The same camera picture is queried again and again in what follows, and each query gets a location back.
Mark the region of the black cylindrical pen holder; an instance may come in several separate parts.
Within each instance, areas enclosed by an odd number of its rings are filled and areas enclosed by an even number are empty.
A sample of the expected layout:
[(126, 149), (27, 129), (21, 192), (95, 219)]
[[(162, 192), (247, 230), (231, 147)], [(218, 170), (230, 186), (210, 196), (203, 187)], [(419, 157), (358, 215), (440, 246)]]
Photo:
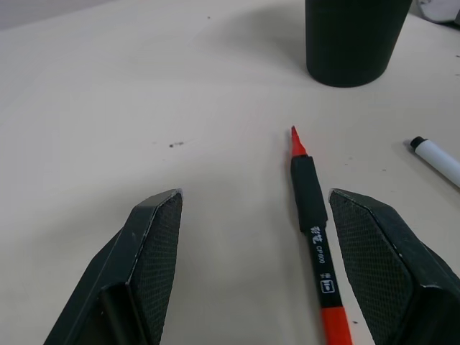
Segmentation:
[(351, 88), (386, 70), (412, 0), (305, 0), (306, 67), (327, 86)]

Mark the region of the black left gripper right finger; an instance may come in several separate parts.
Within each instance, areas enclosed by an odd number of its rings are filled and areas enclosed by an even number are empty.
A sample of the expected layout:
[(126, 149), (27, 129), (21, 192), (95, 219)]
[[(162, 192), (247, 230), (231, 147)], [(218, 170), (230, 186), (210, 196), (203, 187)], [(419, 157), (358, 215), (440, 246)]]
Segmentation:
[(460, 277), (391, 206), (331, 190), (346, 274), (375, 345), (460, 345)]

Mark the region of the white object with dark edge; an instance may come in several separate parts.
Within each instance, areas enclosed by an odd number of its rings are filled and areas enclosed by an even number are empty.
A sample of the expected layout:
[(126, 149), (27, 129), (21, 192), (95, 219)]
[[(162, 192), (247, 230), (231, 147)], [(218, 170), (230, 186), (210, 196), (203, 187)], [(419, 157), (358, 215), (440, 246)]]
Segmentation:
[(460, 23), (460, 0), (417, 0), (422, 17), (436, 24)]

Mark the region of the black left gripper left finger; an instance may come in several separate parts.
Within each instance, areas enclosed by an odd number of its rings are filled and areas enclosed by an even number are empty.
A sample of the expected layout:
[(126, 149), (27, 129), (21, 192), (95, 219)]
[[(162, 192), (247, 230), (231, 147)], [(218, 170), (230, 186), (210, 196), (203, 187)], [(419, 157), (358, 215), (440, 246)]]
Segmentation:
[(160, 345), (183, 194), (150, 196), (93, 257), (44, 345)]

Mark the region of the red and black pencil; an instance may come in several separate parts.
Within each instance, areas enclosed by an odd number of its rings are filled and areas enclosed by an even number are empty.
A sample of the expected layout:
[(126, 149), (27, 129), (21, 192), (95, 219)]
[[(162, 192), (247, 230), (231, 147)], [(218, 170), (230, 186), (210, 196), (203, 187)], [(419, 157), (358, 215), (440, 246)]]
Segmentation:
[(353, 345), (328, 245), (328, 215), (313, 158), (291, 128), (290, 176), (300, 231), (308, 244), (326, 345)]

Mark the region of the white marker with black cap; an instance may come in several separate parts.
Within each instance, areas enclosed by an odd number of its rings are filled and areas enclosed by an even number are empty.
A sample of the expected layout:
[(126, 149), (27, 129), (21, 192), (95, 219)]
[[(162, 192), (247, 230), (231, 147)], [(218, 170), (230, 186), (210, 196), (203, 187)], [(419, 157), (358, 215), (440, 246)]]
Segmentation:
[(460, 188), (460, 161), (429, 139), (415, 137), (410, 141), (410, 147), (425, 162), (438, 173)]

